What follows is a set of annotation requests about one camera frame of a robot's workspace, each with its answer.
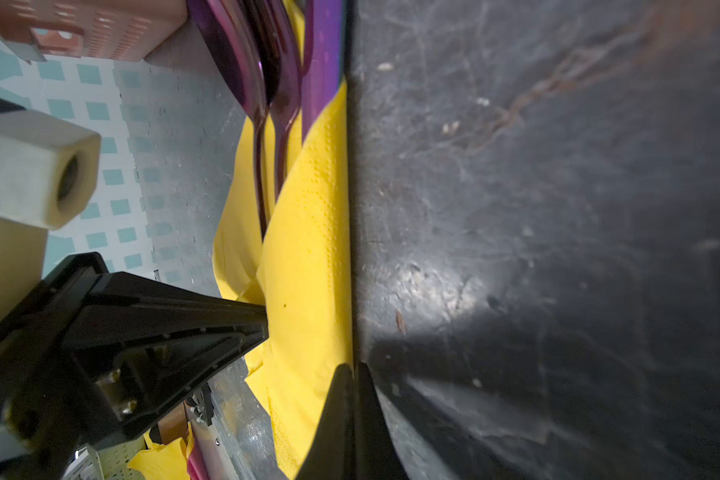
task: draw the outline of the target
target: table surface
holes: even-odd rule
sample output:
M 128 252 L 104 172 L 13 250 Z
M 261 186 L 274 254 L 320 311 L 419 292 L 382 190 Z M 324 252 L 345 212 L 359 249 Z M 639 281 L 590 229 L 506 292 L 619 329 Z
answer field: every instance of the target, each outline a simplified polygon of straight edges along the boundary
M 720 477 L 720 0 L 351 10 L 356 349 L 411 478 Z M 137 166 L 218 294 L 242 111 L 191 24 L 147 61 L 194 104 L 143 99 L 182 121 Z M 220 400 L 276 478 L 244 372 Z

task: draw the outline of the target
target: pink basket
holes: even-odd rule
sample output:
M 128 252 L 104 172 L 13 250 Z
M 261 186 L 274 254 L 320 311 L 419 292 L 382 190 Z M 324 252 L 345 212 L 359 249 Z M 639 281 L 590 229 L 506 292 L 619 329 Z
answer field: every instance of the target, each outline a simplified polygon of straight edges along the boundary
M 0 0 L 0 37 L 17 56 L 138 62 L 186 21 L 186 0 Z

